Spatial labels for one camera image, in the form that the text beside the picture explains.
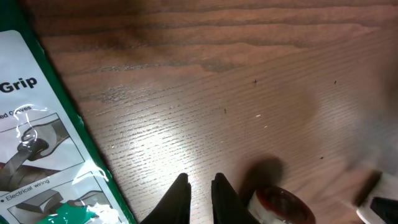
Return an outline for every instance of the green border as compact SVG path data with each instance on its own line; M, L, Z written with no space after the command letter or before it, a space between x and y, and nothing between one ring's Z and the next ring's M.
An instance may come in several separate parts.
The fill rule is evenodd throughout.
M24 15L22 14L15 0L0 0L0 32L7 30L16 30L24 38L34 58L39 64L39 67L42 69L53 91L60 100L63 109L66 111L68 117L70 118L75 129L77 130L77 133L81 137L81 140L83 141L88 152L90 153L90 156L93 158L94 163L98 167L104 170L107 178L109 179L107 185L109 189L112 191L112 194L115 197L116 201L118 202L119 206L121 207L122 212L124 213L124 215L126 216L127 220L130 223L136 224L137 222L135 221L132 213L130 212L130 209L127 207L126 203L124 202L123 197L121 196L118 190L118 187L113 181L111 173L105 167L104 163L102 162L101 158L97 153L97 148L95 147L93 141L86 132L81 117L77 114L72 103L68 99L68 96L62 87L62 84L60 83L59 79L54 73L51 64L45 57L43 48L40 46L39 42L35 38L32 31L30 30L30 27L26 23Z

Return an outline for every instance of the green packaging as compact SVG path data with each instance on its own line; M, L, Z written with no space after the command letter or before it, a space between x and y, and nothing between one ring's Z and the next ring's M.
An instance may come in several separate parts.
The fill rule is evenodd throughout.
M0 0L0 223L136 223L14 0Z

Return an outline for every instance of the plastic packaging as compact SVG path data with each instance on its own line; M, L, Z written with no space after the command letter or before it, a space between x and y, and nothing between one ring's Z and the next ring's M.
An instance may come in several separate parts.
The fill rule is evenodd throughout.
M0 102L0 223L136 223L13 0Z

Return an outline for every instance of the instruction illustration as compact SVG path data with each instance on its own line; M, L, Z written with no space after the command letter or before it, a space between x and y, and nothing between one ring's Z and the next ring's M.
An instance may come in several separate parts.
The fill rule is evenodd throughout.
M70 191L72 186L79 190ZM119 223L118 211L112 208L95 178L89 175L78 183L71 181L48 189L8 210L23 224L63 221L58 218L66 218L71 223L102 223L113 218L116 220L108 221Z
M0 196L84 162L57 114L2 131L0 142Z

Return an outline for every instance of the wood grain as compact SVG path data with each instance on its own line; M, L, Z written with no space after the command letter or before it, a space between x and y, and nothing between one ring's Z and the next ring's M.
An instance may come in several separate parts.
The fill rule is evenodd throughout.
M398 1L20 4L138 220L187 172L212 223L216 172L238 190L271 156L318 223L358 221L361 142L396 121Z

